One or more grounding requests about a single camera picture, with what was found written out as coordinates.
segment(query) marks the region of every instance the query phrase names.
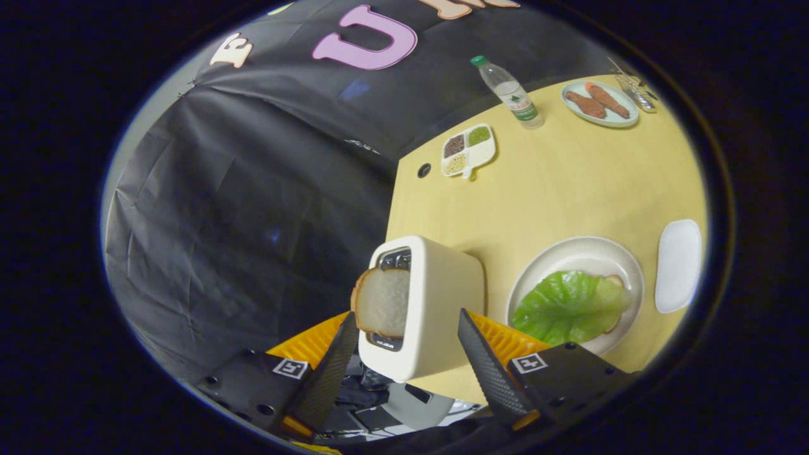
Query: bottle label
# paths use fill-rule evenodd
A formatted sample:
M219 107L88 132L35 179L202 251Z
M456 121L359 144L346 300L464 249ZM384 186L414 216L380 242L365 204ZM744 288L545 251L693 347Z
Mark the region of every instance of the bottle label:
M500 96L500 100L502 100L502 102L508 106L508 109L511 110L511 113L521 121L531 120L537 115L536 108L531 102L531 98L528 98L528 94L522 87L508 95Z

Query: yellow table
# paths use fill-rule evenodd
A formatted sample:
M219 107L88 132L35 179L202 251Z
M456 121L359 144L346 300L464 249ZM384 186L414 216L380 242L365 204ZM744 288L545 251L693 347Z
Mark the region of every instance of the yellow table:
M619 87L611 75L585 79ZM511 287L543 249L572 236L624 245L641 264L646 294L637 320L604 358L636 371L654 358L686 311L661 314L654 307L657 249L663 229L677 219L694 219L706 238L699 164L665 105L656 103L657 113L641 111L628 129L607 128L571 112L561 100L563 85L531 92L545 116L539 129L525 130L500 104L400 159L387 239L418 234L480 259L486 315L501 323ZM476 168L474 181L442 175L444 141L481 122L494 132L494 159ZM419 178L424 163L432 172ZM410 383L486 403L468 364Z

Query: white toaster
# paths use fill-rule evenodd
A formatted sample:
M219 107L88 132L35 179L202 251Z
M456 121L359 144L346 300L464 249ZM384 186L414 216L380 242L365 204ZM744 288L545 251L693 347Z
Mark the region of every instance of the white toaster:
M467 363L458 340L460 309L484 313L481 263L466 253L421 236L379 246L369 268L410 269L404 337L360 330L359 356L372 370L402 383Z

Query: letter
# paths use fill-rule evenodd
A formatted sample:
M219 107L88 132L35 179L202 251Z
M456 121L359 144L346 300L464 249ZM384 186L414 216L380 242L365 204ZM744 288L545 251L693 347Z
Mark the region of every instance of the letter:
M330 33L317 44L311 53L312 58L331 58L361 70L382 70L395 65L416 48L418 38L412 28L371 12L368 5L357 6L340 19L341 27L351 25L364 25L385 33L391 37L392 43L385 49L373 51L343 41L337 33Z
M486 3L500 6L501 8L519 8L519 3L512 2L511 0L486 0Z
M241 33L234 33L225 39L225 42L216 49L214 56L210 59L210 64L216 62L232 63L234 68L240 68L247 60L252 45L244 38L236 39Z
M426 3L436 10L438 10L438 17L441 19L451 20L458 19L472 12L472 8L466 5L459 5L458 3L450 2L450 0L418 0L419 2ZM460 2L468 3L479 8L485 8L486 5L481 0L459 0ZM486 3L502 8L519 8L519 3L512 2L511 0L485 0Z
M450 2L450 0L418 0L426 3L438 10L438 17L451 20L458 19L472 12L472 8L466 5Z

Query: white tray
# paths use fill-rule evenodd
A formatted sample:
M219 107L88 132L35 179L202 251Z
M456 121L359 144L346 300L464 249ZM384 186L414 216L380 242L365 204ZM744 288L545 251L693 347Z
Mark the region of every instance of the white tray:
M471 147L468 147L469 144L469 133L481 126L484 126L487 130L489 130L489 138L483 142L475 144ZM453 138L458 137L459 135L464 136L464 149L459 151L458 153L450 156L449 158L444 158L444 147L447 146L447 143L450 142ZM458 134L452 135L449 139L444 141L444 144L441 146L441 173L445 176L456 176L458 174L463 174L465 179L468 179L472 175L472 170L474 168L480 167L494 158L494 152L497 150L497 146L494 143L494 133L492 132L492 128L485 123L479 123L472 128L468 128L466 130L461 131ZM447 172L447 165L451 163L455 159L459 159L460 156L463 156L466 160L466 165L455 172Z

